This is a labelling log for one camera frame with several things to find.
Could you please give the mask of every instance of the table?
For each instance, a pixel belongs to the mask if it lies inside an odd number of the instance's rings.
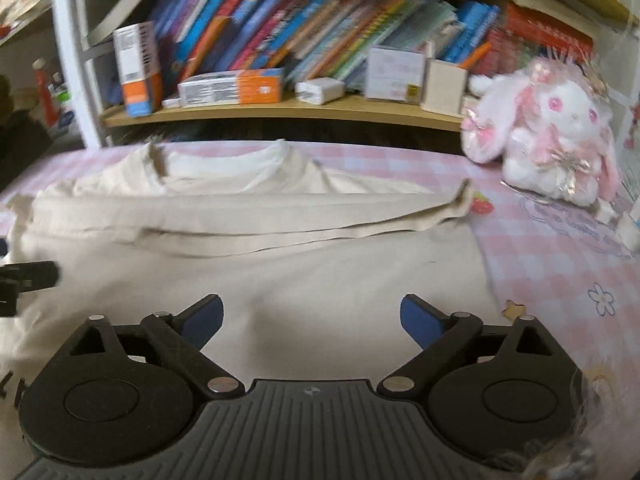
[[[264,148],[263,141],[167,144],[200,156],[232,156]],[[469,217],[500,305],[527,306],[581,367],[610,361],[619,375],[640,378],[640,262],[614,231],[567,204],[542,205],[503,186],[497,164],[462,156],[347,144],[293,143],[320,163],[352,173],[454,187],[471,178],[482,194]],[[34,194],[49,184],[95,173],[138,146],[78,151],[37,161],[0,193]],[[0,235],[12,223],[0,211]]]

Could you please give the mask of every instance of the beige shirt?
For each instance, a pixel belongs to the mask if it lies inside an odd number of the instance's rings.
[[[35,200],[14,199],[9,261],[55,260],[62,279],[23,295],[16,319],[0,319],[0,376],[15,376],[0,400],[0,478],[28,459],[13,408],[18,378],[33,380],[91,314],[137,323],[219,294],[225,320],[203,353],[247,386],[375,386],[420,351],[399,322],[408,293],[502,324],[463,218],[471,195],[466,182],[433,192],[329,170],[277,142],[222,159],[145,146]]]

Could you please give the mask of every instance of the white plush toy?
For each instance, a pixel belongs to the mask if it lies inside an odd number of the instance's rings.
[[[471,160],[503,154],[508,184],[579,206],[615,197],[612,112],[577,66],[536,58],[510,76],[473,77],[470,88],[482,97],[462,124]]]

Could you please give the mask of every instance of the silver screw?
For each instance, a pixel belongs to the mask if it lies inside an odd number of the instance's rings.
[[[216,377],[207,383],[209,390],[215,394],[228,394],[238,386],[240,386],[240,383],[233,377]]]
[[[382,381],[382,385],[390,392],[408,392],[415,383],[409,377],[391,376]]]

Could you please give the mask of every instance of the small white box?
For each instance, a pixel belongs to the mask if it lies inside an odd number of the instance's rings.
[[[420,103],[425,57],[385,46],[373,46],[367,57],[367,99]]]
[[[344,83],[330,77],[296,83],[296,99],[303,103],[323,105],[344,95]]]
[[[460,115],[460,103],[466,87],[466,70],[454,63],[430,59],[424,81],[420,108],[425,112]]]

